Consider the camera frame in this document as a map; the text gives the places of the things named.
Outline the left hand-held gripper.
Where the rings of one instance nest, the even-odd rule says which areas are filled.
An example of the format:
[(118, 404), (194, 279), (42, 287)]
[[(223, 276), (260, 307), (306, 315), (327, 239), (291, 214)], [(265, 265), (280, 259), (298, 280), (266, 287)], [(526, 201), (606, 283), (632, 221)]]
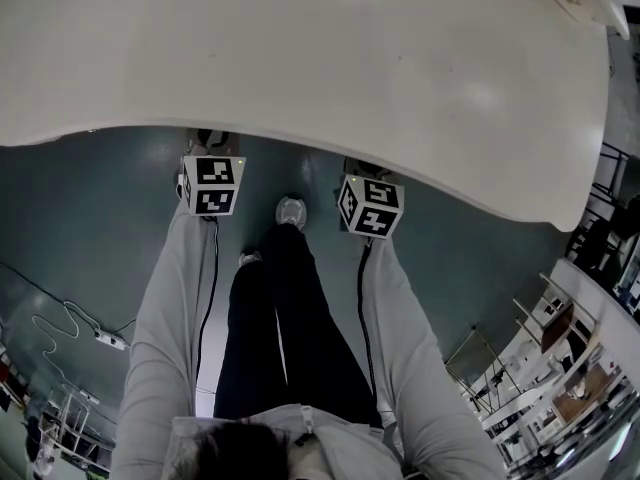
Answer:
[(177, 195), (196, 217), (232, 215), (246, 167), (236, 133), (190, 128), (177, 172)]

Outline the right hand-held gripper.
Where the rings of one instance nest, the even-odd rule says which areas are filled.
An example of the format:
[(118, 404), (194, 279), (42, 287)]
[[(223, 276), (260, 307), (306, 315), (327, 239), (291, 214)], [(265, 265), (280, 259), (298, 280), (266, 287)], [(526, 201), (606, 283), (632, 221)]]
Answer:
[(391, 237), (404, 213), (404, 187), (387, 168), (346, 157), (337, 208), (341, 229), (369, 238)]

